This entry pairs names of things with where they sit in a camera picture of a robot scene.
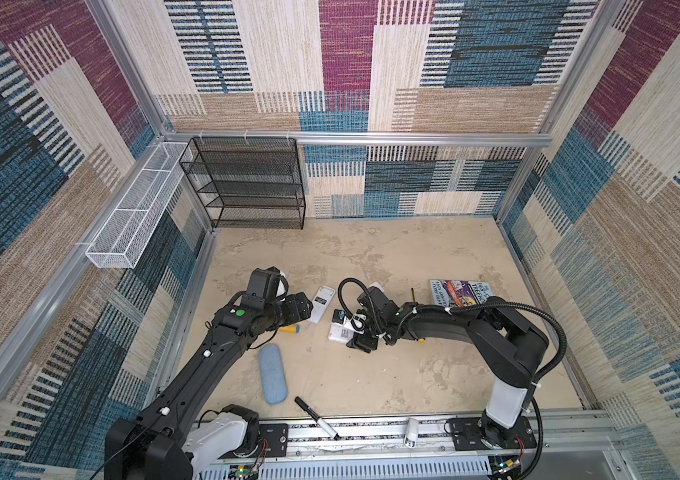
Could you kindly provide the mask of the white air conditioner remote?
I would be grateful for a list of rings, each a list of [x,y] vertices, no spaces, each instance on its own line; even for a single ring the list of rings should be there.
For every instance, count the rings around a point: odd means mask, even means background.
[[[328,339],[346,345],[353,339],[356,333],[357,329],[354,327],[353,317],[348,316],[342,309],[335,309],[331,319]]]

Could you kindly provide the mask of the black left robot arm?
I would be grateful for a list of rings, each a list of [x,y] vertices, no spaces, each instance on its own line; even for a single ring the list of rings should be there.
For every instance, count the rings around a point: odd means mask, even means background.
[[[205,338],[170,384],[132,420],[117,420],[104,441],[106,479],[199,479],[231,452],[259,446],[259,416],[229,405],[197,428],[202,407],[227,371],[265,332],[306,320],[312,303],[292,294],[276,267],[256,269],[245,290],[215,312]]]

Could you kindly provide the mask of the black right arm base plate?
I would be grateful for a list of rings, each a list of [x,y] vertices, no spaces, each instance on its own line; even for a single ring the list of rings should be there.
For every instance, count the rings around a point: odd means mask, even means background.
[[[505,428],[489,417],[453,417],[445,422],[445,432],[452,437],[457,451],[520,450],[538,446],[529,419],[520,416]]]

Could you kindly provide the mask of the black yellow screwdriver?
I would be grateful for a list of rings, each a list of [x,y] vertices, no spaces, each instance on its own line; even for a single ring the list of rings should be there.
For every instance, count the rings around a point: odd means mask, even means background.
[[[414,289],[414,287],[410,287],[410,292],[411,292],[412,302],[417,303],[417,299],[416,299],[416,294],[415,294],[415,289]],[[413,313],[412,313],[412,315],[413,315],[413,317],[412,317],[412,319],[410,320],[410,322],[408,323],[407,331],[408,331],[408,333],[410,334],[410,336],[413,338],[413,340],[417,341],[418,343],[424,343],[424,342],[425,342],[425,338],[423,338],[423,337],[417,335],[417,334],[412,330],[412,322],[414,321],[414,315],[415,315],[415,313],[414,313],[414,308],[413,308]]]

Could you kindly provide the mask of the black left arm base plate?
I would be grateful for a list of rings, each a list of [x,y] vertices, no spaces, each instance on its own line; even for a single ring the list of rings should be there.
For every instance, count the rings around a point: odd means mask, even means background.
[[[258,432],[245,435],[242,446],[224,453],[222,459],[255,459],[256,457],[282,458],[287,455],[289,425],[287,423],[260,424]]]

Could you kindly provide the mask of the white remote with red buttons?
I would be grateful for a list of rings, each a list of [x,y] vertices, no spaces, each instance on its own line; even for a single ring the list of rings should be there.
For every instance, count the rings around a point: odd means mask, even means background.
[[[334,298],[336,290],[332,287],[322,285],[312,298],[312,311],[308,321],[314,325],[318,324],[329,304]]]

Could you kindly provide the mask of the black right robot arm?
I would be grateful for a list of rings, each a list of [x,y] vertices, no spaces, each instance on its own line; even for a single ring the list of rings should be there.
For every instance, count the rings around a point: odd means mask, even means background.
[[[467,306],[397,305],[380,289],[365,290],[359,308],[344,317],[353,333],[346,346],[371,353],[380,342],[393,346],[400,340],[440,338],[473,345],[494,375],[494,384],[477,428],[490,449],[521,445],[520,417],[531,403],[539,381],[563,356],[543,359],[550,345],[547,335],[524,314],[533,313],[557,326],[547,312],[531,305],[507,302],[497,296]]]

